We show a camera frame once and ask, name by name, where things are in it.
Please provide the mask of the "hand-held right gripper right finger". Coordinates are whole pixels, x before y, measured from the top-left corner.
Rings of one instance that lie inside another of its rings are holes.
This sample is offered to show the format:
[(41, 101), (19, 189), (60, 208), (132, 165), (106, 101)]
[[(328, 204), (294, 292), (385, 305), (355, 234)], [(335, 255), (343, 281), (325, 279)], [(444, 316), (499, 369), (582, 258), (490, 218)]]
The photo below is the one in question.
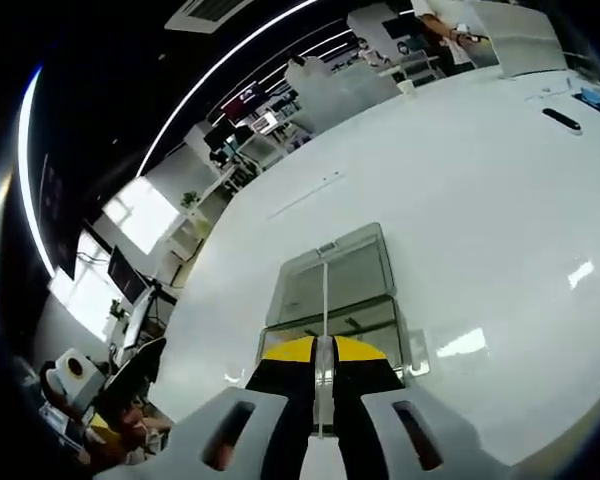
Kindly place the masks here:
[(476, 429), (418, 385), (405, 386), (376, 347), (332, 340), (333, 427), (349, 479), (509, 479)]

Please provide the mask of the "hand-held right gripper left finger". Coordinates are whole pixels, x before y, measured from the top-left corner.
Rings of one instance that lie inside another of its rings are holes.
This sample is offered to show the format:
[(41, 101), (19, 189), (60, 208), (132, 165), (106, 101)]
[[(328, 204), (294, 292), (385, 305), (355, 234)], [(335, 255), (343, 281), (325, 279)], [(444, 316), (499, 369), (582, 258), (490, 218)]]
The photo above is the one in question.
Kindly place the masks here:
[(244, 388), (229, 387), (171, 430), (126, 479), (297, 479), (313, 429), (316, 339), (269, 349)]

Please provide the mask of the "person's left hand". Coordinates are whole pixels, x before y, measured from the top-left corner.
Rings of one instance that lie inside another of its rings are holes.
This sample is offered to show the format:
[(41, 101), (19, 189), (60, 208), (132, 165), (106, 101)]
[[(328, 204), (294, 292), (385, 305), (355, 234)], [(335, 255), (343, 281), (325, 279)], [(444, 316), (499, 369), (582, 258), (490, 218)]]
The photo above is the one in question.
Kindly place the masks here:
[(136, 465), (155, 454), (152, 445), (159, 438), (159, 422), (145, 416), (139, 407), (133, 406), (121, 413), (117, 430), (126, 450), (124, 464)]

